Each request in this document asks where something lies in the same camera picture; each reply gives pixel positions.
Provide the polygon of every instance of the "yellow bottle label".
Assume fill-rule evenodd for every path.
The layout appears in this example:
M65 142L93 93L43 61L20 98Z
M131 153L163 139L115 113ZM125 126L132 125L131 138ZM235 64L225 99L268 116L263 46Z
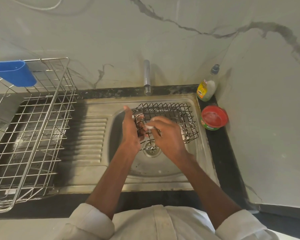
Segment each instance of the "yellow bottle label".
M200 85L197 89L197 95L200 98L203 98L206 93L207 93L207 81L204 80L204 82L200 83Z

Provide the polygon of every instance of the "soapy water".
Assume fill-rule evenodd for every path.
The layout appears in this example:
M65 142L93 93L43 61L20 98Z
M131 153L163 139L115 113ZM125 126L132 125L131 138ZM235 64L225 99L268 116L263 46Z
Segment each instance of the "soapy water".
M220 116L215 112L206 112L202 115L202 119L209 125L212 126L221 126L221 118Z

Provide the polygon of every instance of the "rolled-up sleeve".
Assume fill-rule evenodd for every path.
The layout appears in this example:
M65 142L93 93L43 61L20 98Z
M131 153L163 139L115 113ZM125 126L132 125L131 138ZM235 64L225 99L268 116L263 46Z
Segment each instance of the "rolled-up sleeve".
M221 240L278 240L277 235L262 225L247 210L232 214L218 227L215 234Z
M60 231L56 240L108 240L115 231L113 222L89 204L80 204Z

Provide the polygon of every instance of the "wire rack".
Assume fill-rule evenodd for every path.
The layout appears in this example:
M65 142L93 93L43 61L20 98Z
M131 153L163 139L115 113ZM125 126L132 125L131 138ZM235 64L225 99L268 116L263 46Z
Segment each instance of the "wire rack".
M35 86L15 87L0 78L0 213L49 194L70 111L80 96L68 58L25 62Z
M190 106L187 103L142 103L133 110L133 115L135 116L136 124L140 122L146 124L155 116L167 117L180 126L182 139L185 144L198 138L196 122L193 120L194 116L192 116L192 111L190 111ZM144 115L144 118L137 122L137 118L140 115ZM148 131L146 134L149 137L145 137L145 140L141 141L141 144L144 145L141 150L158 148L151 131Z

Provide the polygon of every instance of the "clear plastic bottle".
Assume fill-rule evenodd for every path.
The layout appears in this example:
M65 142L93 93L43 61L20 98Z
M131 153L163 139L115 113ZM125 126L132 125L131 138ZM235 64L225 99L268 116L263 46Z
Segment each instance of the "clear plastic bottle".
M200 83L197 89L197 96L202 101L208 101L214 95L214 92L217 89L218 83L218 72L220 69L219 64L215 64L210 71L210 75L207 79L204 79L203 82Z

